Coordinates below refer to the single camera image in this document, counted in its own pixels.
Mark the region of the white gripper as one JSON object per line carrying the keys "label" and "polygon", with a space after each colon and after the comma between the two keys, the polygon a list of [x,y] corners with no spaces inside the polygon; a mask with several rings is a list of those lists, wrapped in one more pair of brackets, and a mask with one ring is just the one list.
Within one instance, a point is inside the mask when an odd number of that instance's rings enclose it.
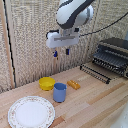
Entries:
{"label": "white gripper", "polygon": [[[70,46],[79,42],[79,29],[68,29],[60,33],[59,30],[50,30],[46,34],[46,46],[49,48],[56,48],[62,46]],[[66,55],[70,54],[70,49],[66,49]],[[58,57],[57,50],[54,51],[54,57]]]}

